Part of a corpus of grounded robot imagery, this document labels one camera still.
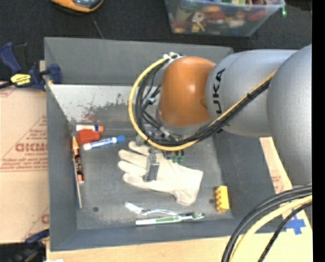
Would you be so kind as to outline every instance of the white glove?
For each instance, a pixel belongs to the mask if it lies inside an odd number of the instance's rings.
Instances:
[[[143,189],[170,193],[176,197],[177,203],[182,205],[188,206],[195,202],[203,176],[202,171],[173,163],[164,158],[162,152],[157,152],[156,161],[159,162],[157,179],[144,182],[149,147],[137,146],[134,141],[131,141],[128,147],[137,153],[119,151],[122,161],[119,161],[118,166],[126,172],[122,177],[126,183]]]

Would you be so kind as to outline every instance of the cardboard sheet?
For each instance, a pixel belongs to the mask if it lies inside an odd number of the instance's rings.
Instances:
[[[0,244],[49,227],[46,94],[0,90]]]

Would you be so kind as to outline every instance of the gray bin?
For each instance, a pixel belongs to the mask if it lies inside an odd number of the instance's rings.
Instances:
[[[127,97],[137,76],[171,51],[214,62],[228,47],[74,38],[45,38],[46,65],[61,67],[63,84],[47,90],[50,191],[50,250],[135,245],[229,236],[258,203],[273,195],[258,138],[221,132],[185,150],[184,166],[204,171],[197,201],[182,206],[173,196],[132,187],[122,180],[118,150],[127,141],[80,150],[86,181],[78,207],[70,136],[77,123],[105,125],[103,138],[124,134],[135,139]],[[227,185],[231,209],[215,209],[214,189]],[[200,222],[135,226],[139,217],[124,207],[131,201],[147,209],[204,212]],[[261,231],[272,231],[268,225]]]

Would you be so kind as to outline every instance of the yellow lego brick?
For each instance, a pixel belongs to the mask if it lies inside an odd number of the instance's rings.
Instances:
[[[228,187],[219,186],[215,189],[216,209],[220,212],[229,210]]]

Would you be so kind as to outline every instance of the blue tape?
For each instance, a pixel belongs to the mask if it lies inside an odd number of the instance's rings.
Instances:
[[[303,219],[298,219],[297,215],[295,215],[290,221],[288,221],[285,225],[286,228],[292,228],[295,235],[302,234],[302,227],[306,227]]]

